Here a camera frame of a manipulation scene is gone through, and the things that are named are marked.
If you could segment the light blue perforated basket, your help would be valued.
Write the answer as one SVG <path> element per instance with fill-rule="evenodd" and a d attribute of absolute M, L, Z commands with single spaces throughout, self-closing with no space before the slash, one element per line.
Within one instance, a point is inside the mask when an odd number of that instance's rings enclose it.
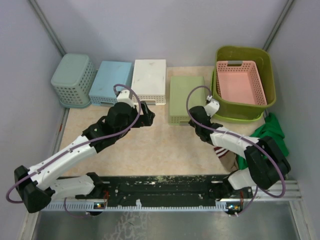
<path fill-rule="evenodd" d="M 131 87 L 134 65 L 132 62 L 102 61 L 89 97 L 95 106 L 112 106 L 117 102 L 113 87 L 116 84 Z"/>

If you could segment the pink perforated basket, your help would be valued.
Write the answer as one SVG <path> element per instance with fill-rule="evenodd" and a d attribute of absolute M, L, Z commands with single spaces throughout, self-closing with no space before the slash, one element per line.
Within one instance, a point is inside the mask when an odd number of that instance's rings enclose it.
<path fill-rule="evenodd" d="M 216 70 L 218 88 L 223 100 L 258 106 L 267 104 L 258 68 L 254 61 L 218 61 Z"/>

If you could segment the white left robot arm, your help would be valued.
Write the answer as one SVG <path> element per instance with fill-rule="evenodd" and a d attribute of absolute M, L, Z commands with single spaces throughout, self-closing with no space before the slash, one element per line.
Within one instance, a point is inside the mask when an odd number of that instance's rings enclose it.
<path fill-rule="evenodd" d="M 107 115 L 90 125 L 61 151 L 34 166 L 17 167 L 14 170 L 14 187 L 27 211 L 39 212 L 52 200 L 97 199 L 105 195 L 107 187 L 94 172 L 71 178 L 61 178 L 61 175 L 77 163 L 115 144 L 131 128 L 150 127 L 155 116 L 145 101 L 139 108 L 118 102 L 108 110 Z"/>

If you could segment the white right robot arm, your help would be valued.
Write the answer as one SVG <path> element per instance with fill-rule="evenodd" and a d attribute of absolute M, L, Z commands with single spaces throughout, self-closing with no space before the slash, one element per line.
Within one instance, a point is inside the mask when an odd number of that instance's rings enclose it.
<path fill-rule="evenodd" d="M 212 123 L 203 106 L 192 107 L 187 113 L 190 126 L 203 142 L 246 160 L 247 168 L 233 171 L 215 187 L 221 198 L 235 198 L 241 189 L 254 185 L 273 198 L 285 195 L 285 175 L 291 166 L 272 137 L 243 136 L 219 123 Z"/>

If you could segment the white basket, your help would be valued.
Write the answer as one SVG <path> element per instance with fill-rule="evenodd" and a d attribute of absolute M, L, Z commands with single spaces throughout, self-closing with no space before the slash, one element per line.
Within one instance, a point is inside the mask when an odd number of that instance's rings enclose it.
<path fill-rule="evenodd" d="M 154 105 L 166 104 L 167 61 L 165 59 L 136 59 L 131 89 L 140 101 Z"/>

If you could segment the pale green perforated basket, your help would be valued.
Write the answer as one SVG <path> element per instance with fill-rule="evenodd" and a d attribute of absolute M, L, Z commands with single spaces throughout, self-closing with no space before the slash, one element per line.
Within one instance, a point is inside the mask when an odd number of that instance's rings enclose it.
<path fill-rule="evenodd" d="M 170 125 L 187 124 L 190 117 L 186 102 L 189 93 L 198 86 L 204 86 L 203 76 L 172 76 L 169 86 L 168 123 Z"/>

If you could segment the large teal perforated basket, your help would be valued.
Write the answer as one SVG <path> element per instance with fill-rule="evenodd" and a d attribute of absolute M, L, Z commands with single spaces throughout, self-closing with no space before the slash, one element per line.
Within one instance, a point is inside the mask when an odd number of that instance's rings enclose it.
<path fill-rule="evenodd" d="M 67 53 L 61 59 L 51 84 L 65 108 L 86 108 L 91 104 L 89 92 L 96 68 L 86 54 Z"/>

